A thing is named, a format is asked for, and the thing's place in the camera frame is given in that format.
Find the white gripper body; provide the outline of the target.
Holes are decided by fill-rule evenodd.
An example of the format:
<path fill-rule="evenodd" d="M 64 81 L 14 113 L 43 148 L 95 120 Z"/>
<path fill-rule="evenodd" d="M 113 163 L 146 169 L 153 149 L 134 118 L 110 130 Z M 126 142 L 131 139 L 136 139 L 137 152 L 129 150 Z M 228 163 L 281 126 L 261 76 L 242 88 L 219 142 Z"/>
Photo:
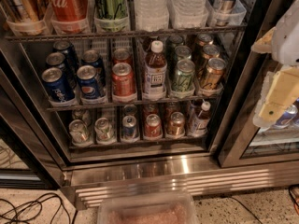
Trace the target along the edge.
<path fill-rule="evenodd" d="M 299 0 L 292 3 L 275 26 L 272 58 L 283 65 L 299 65 Z"/>

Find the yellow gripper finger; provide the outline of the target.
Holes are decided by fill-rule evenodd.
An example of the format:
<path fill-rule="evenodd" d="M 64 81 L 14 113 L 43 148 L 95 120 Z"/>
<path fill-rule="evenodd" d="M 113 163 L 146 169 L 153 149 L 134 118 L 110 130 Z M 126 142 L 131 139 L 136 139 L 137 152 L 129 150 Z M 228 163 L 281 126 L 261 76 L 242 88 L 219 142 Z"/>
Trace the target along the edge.
<path fill-rule="evenodd" d="M 254 42 L 251 46 L 251 50 L 259 53 L 271 53 L 272 52 L 272 38 L 275 32 L 275 27 L 271 28 L 265 35 L 263 35 L 260 39 Z"/>
<path fill-rule="evenodd" d="M 263 80 L 261 97 L 255 107 L 253 124 L 269 127 L 299 97 L 299 68 L 283 66 L 276 73 L 268 72 Z"/>

